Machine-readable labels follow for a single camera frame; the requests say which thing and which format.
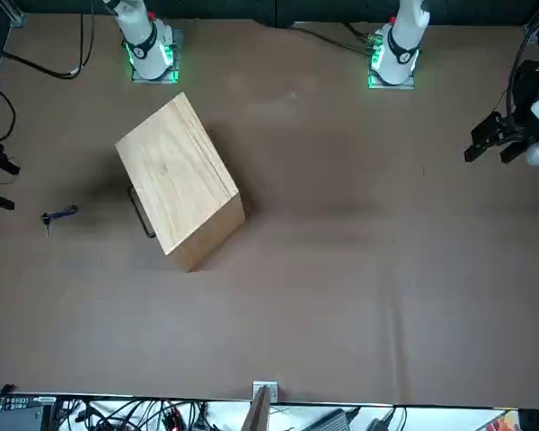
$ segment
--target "wooden box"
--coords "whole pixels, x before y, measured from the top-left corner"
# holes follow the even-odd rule
[[[243,223],[239,191],[183,92],[116,147],[163,252],[180,269],[195,268]]]

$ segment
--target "metal handle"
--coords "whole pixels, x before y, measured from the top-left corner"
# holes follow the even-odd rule
[[[139,208],[136,205],[136,199],[134,198],[134,186],[132,184],[128,187],[128,197],[130,202],[132,203],[132,206],[134,207],[134,210],[136,211],[137,219],[140,221],[140,224],[142,225],[142,228],[144,229],[144,233],[148,238],[155,238],[155,232],[149,231],[149,229],[146,226],[146,223],[144,222],[144,218],[142,217],[142,213],[140,212]]]

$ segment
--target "table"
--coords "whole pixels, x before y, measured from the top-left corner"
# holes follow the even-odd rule
[[[309,35],[172,24],[177,86],[130,83],[110,17],[71,83],[1,66],[22,174],[0,186],[17,203],[0,214],[0,388],[247,399],[269,380],[291,401],[539,408],[539,169],[463,161],[522,31],[431,27],[417,90],[395,92]],[[68,69],[76,25],[32,15],[8,48]],[[248,212],[194,274],[141,232],[114,148],[180,90]],[[72,202],[47,239],[40,214]]]

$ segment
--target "black cable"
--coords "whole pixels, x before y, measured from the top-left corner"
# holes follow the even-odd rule
[[[387,414],[387,416],[385,418],[383,418],[383,422],[385,423],[385,425],[387,427],[389,427],[389,424],[392,423],[392,420],[393,420],[393,415],[395,414],[395,411],[397,410],[397,406],[393,406],[392,409],[390,410],[390,412]]]
[[[367,33],[362,33],[358,29],[356,29],[353,25],[351,25],[349,22],[344,22],[343,26],[351,31],[351,33],[358,38],[359,40],[365,39],[367,37]]]
[[[57,429],[60,429],[62,425],[64,425],[64,422],[68,421],[68,429],[72,431],[72,425],[71,425],[72,421],[70,420],[70,416],[72,416],[75,410],[80,406],[80,400],[74,400],[74,403],[72,404],[71,407],[69,406],[69,403],[70,401],[68,402],[69,410],[66,413],[66,416],[58,423]]]
[[[149,416],[150,414],[150,410],[152,409],[152,407],[156,404],[156,401],[151,401],[150,404],[147,406],[147,409],[146,411],[144,411],[144,413],[142,414],[142,417],[140,418],[140,421],[137,423],[137,426],[136,426],[136,429],[142,429],[142,427],[147,424],[147,421],[142,424],[142,421],[144,420],[144,418],[146,417],[146,415]]]
[[[493,107],[493,109],[491,110],[491,112],[494,112],[497,107],[499,106],[500,102],[503,100],[503,96],[505,95],[505,93],[507,92],[507,88],[503,91],[503,93],[500,95],[499,97],[499,100],[497,101],[497,103],[495,103],[495,106]]]
[[[517,55],[515,56],[515,61],[513,62],[513,66],[511,67],[511,73],[509,74],[509,84],[507,86],[507,93],[505,97],[505,111],[507,112],[508,121],[511,125],[515,126],[513,119],[511,118],[511,97],[513,97],[513,85],[515,83],[515,75],[517,74],[517,69],[519,65],[521,64],[521,57],[523,56],[523,53],[525,52],[525,48],[527,44],[529,43],[529,40],[533,36],[534,32],[533,30],[529,30],[525,37],[523,38],[523,42],[521,42],[521,46],[519,47],[519,50],[517,51]]]
[[[15,54],[4,51],[2,49],[0,49],[0,57],[4,57],[12,61],[17,61],[18,63],[22,63],[25,66],[31,67],[32,69],[37,70],[38,72],[42,72],[43,74],[46,74],[48,76],[52,76],[53,78],[65,79],[65,80],[76,79],[77,76],[79,76],[80,73],[82,72],[83,67],[90,60],[90,56],[92,54],[93,37],[94,37],[93,0],[90,0],[90,9],[92,12],[90,47],[89,47],[88,53],[86,54],[86,60],[83,62],[83,59],[84,59],[84,14],[80,13],[80,56],[79,56],[78,67],[75,68],[74,70],[71,70],[70,72],[64,72],[64,73],[56,72],[44,66],[38,65],[34,63],[33,61],[27,60],[26,58],[16,56]]]
[[[90,61],[90,56],[92,55],[93,48],[93,34],[94,34],[94,22],[96,21],[93,16],[93,0],[90,0],[90,46],[88,47],[88,54],[86,54],[86,59],[82,63],[82,67],[86,67]]]
[[[173,406],[180,406],[181,404],[186,404],[186,401],[178,402],[178,403],[176,403],[176,404],[173,404]],[[192,403],[190,404],[190,420],[188,421],[188,429],[189,429],[189,430],[191,429],[191,425],[193,424],[193,423],[192,423],[192,420],[191,420],[192,412],[193,412],[193,407],[194,407],[194,403],[192,402]],[[156,416],[158,416],[158,414],[159,414],[160,412],[163,413],[164,411],[166,411],[167,409],[170,409],[170,408],[171,408],[170,406],[166,406],[165,408],[161,409],[160,411],[155,412],[152,416],[148,417],[148,419],[146,420],[146,422],[138,424],[138,428],[141,429],[141,427],[143,427],[143,426],[146,425],[148,422],[150,422],[153,418],[155,418]]]
[[[8,162],[14,160],[16,163],[12,163],[14,166],[17,166],[19,169],[22,168],[22,164],[15,157],[8,157]],[[9,186],[14,184],[20,177],[18,175],[12,175],[12,179],[7,182],[0,182],[1,186]]]
[[[406,407],[403,408],[402,418],[403,418],[402,427],[399,429],[399,431],[403,431],[403,429],[405,428],[405,423],[407,422],[407,408]]]
[[[8,107],[10,108],[10,111],[12,112],[12,121],[10,122],[10,127],[8,128],[8,131],[2,137],[0,137],[0,142],[2,142],[5,139],[7,139],[12,134],[12,131],[14,130],[14,125],[16,124],[16,109],[14,108],[14,105],[12,105],[12,102],[10,101],[10,99],[8,99],[8,96],[6,96],[2,92],[2,90],[0,90],[0,96],[8,104]]]
[[[160,402],[160,411],[158,415],[158,420],[155,423],[155,431],[158,431],[160,429],[160,421],[162,420],[162,411],[163,411],[163,401]]]
[[[360,47],[357,47],[355,45],[351,45],[351,44],[348,44],[348,43],[343,43],[343,42],[338,42],[337,40],[333,40],[333,39],[330,39],[330,38],[327,38],[325,36],[323,36],[322,34],[320,33],[316,33],[315,31],[311,31],[311,30],[308,30],[308,29],[304,29],[302,27],[290,27],[291,30],[297,30],[297,31],[301,31],[302,33],[306,33],[306,34],[309,34],[311,36],[314,36],[315,38],[319,39],[319,40],[323,40],[324,42],[327,42],[327,43],[330,43],[338,48],[344,48],[344,49],[347,49],[349,51],[353,51],[353,52],[357,52],[358,54],[361,54],[362,56],[367,56],[368,53],[366,50],[361,50]]]

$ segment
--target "cable clutter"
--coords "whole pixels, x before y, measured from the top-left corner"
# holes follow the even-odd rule
[[[90,0],[90,8],[91,8],[90,45],[88,48],[88,52],[86,53],[86,56],[84,58],[84,15],[80,13],[80,42],[79,42],[80,52],[79,52],[78,66],[75,67],[74,69],[68,72],[57,72],[57,71],[48,69],[44,66],[38,65],[26,58],[22,58],[10,52],[4,51],[2,49],[0,49],[0,57],[7,58],[12,61],[16,61],[18,63],[21,63],[25,66],[28,66],[38,72],[41,72],[53,78],[62,79],[62,80],[76,79],[82,73],[83,68],[88,64],[92,55],[93,38],[94,38],[93,0]],[[9,174],[13,176],[17,176],[20,173],[20,165],[19,164],[16,165],[12,163],[12,158],[8,157],[4,149],[4,144],[2,144],[2,142],[4,142],[8,137],[10,137],[10,135],[13,132],[14,126],[16,124],[16,109],[14,108],[12,102],[6,96],[6,94],[2,92],[2,90],[0,90],[0,96],[4,99],[4,101],[8,105],[8,108],[12,112],[12,120],[10,123],[10,127],[4,133],[4,135],[0,137],[0,169],[8,172]],[[0,196],[0,209],[11,211],[14,209],[14,206],[15,204],[14,202],[12,202],[12,200],[3,198]]]
[[[64,401],[58,406],[52,429],[72,431],[74,427],[76,430],[85,428],[87,431],[219,431],[216,425],[208,421],[206,402],[135,399],[110,414],[102,413],[94,407],[94,402]],[[187,421],[179,410],[184,405],[189,405]]]

